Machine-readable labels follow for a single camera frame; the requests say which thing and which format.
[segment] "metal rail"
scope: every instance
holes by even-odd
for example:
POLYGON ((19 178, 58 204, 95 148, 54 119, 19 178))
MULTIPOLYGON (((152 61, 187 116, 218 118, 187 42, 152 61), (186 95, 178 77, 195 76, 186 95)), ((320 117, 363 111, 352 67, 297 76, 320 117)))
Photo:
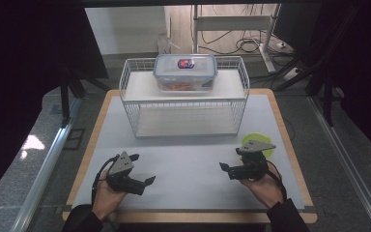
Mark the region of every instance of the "metal rail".
POLYGON ((69 132, 71 131, 71 126, 73 125, 77 109, 81 104, 81 99, 75 99, 71 104, 71 119, 69 123, 64 127, 60 128, 56 137, 47 152, 47 156, 43 161, 41 170, 35 179, 32 187, 29 190, 28 195, 23 203, 22 208, 14 221, 14 225, 11 229, 12 232, 26 231, 29 223, 36 211, 36 208, 41 201, 44 189, 46 188, 47 182, 50 179, 50 175, 56 165, 56 161, 65 145, 66 139, 68 138, 69 132))
POLYGON ((368 216, 371 218, 371 191, 364 183, 360 174, 357 171, 354 163, 352 162, 351 157, 346 151, 344 145, 342 144, 339 136, 336 134, 334 127, 331 127, 327 121, 324 119, 323 110, 319 103, 317 97, 308 98, 311 106, 325 132, 330 144, 333 147, 335 154, 338 156, 339 161, 341 162, 343 168, 345 169, 346 174, 348 175, 349 180, 354 186, 357 196, 360 198, 361 203, 363 204, 368 216))

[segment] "clear plastic container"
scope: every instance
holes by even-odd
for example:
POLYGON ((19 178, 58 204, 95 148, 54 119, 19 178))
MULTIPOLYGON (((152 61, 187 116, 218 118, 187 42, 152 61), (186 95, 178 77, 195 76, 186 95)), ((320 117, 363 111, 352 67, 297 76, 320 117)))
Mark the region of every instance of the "clear plastic container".
POLYGON ((212 55, 163 54, 156 59, 153 75, 163 92, 208 93, 217 75, 212 55))

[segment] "white wire rack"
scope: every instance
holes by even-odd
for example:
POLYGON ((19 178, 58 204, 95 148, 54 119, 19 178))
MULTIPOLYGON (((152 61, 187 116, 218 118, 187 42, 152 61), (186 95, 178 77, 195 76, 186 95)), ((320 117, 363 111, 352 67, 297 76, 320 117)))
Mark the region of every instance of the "white wire rack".
POLYGON ((249 78, 241 57, 215 59, 218 75, 208 94, 161 92, 153 76, 156 59, 128 59, 119 88, 135 136, 237 135, 249 78))

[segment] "container lid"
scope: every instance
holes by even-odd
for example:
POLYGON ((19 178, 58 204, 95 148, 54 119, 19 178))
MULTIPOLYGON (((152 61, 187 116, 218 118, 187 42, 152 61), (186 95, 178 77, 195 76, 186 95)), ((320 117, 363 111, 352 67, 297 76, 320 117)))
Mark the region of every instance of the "container lid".
POLYGON ((216 60, 212 55, 162 54, 156 59, 155 77, 216 77, 216 60))

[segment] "yellow-green plate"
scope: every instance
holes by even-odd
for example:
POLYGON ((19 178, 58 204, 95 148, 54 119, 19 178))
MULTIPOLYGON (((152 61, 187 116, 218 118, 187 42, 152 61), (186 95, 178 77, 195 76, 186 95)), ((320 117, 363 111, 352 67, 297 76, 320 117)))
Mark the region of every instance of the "yellow-green plate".
MULTIPOLYGON (((255 140, 259 142, 265 142, 265 143, 272 143, 272 140, 270 137, 261 134, 261 133, 249 133, 246 136, 243 137, 243 140, 241 141, 242 145, 247 143, 249 140, 255 140)), ((270 157, 273 154, 273 149, 269 149, 266 151, 263 151, 263 154, 266 158, 270 157)))

